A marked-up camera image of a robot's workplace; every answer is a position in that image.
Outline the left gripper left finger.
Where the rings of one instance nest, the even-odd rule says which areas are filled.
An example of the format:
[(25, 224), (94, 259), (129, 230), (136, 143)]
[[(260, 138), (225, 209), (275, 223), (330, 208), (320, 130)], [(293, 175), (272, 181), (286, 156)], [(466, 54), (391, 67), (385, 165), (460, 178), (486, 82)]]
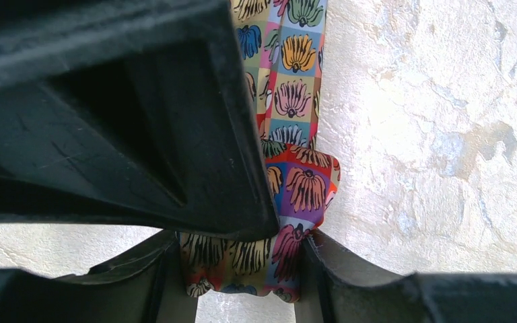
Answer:
[(0, 322), (194, 322), (179, 245), (163, 230), (92, 267), (55, 279), (0, 269)]

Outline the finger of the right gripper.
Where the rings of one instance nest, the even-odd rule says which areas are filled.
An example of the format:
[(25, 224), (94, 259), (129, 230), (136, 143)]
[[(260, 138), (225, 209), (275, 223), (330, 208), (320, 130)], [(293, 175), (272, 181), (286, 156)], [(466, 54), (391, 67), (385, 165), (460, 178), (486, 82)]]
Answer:
[(227, 1), (0, 1), (0, 223), (279, 219)]

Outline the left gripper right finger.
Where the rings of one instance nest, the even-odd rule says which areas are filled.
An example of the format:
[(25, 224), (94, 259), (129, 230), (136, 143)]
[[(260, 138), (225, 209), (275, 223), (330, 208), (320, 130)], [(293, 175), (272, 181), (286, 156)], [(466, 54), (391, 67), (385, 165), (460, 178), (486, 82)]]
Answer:
[(517, 274), (398, 275), (319, 230), (302, 250), (297, 322), (517, 322)]

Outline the colourful patterned tie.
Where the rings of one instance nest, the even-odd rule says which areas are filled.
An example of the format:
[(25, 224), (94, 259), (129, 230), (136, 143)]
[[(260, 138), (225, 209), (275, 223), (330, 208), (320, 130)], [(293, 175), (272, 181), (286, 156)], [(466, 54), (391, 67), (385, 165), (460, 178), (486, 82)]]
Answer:
[(280, 230), (257, 242), (180, 234), (191, 297), (299, 299), (301, 243), (322, 224), (341, 179), (338, 159), (315, 148), (327, 9), (321, 0), (231, 3)]

